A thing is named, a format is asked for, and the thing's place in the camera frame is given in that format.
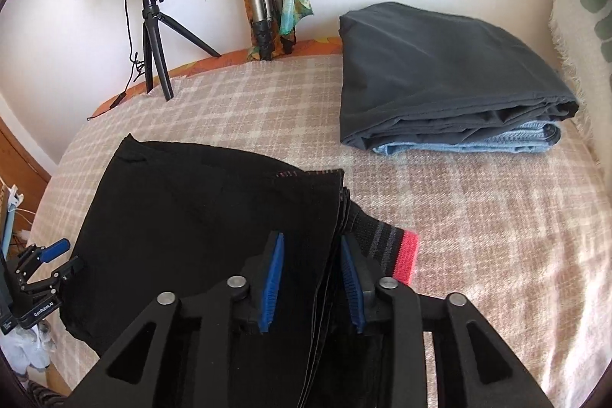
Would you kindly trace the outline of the white gloved left hand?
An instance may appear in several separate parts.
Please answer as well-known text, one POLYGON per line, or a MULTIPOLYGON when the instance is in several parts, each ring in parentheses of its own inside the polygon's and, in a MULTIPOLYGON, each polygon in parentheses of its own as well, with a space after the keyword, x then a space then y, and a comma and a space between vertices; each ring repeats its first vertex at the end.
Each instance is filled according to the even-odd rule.
POLYGON ((8 335, 1 335, 1 350, 19 376, 24 377, 30 367, 43 371, 51 364, 55 350, 52 329, 46 320, 30 329, 17 326, 8 335))

